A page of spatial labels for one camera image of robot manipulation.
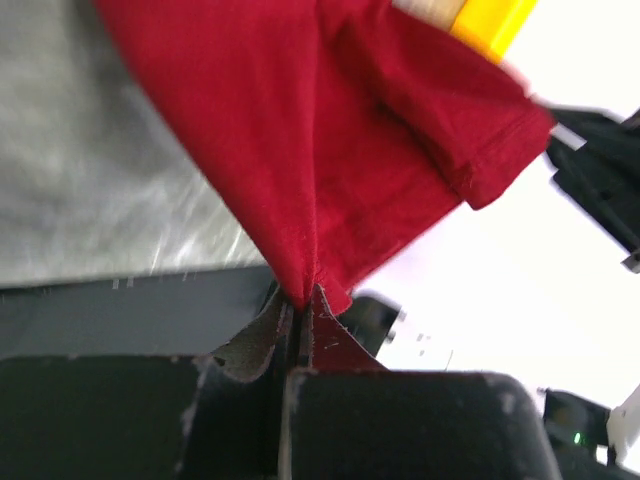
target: red fabric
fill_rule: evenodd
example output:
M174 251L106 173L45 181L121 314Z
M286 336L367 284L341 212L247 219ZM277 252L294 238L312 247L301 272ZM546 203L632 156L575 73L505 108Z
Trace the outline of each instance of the red fabric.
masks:
M551 121L389 0L96 0L132 72L294 304L347 291L461 201L498 198Z

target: beige object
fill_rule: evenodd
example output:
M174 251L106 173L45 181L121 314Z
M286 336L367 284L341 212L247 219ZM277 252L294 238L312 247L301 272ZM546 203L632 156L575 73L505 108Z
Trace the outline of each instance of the beige object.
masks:
M449 30L466 0L395 0L402 10L444 30Z

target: white background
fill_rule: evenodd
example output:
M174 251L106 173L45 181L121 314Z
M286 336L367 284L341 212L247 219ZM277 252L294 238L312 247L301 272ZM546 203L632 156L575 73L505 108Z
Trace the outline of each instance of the white background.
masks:
M638 0L539 0L506 60L545 100L626 118L640 108L639 27ZM383 363L505 372L610 407L633 391L640 275L552 174L538 158L493 205L460 207L363 283L407 312ZM627 466L640 470L640 452Z

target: metallic surface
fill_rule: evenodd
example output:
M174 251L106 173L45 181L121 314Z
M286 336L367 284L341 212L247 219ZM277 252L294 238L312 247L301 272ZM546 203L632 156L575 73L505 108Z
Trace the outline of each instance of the metallic surface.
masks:
M0 0L0 285L260 263L87 0Z

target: yellow block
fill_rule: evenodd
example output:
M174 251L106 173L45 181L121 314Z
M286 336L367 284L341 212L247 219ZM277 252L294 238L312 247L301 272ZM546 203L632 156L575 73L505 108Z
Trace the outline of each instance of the yellow block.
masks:
M537 0L467 0L451 33L500 62Z

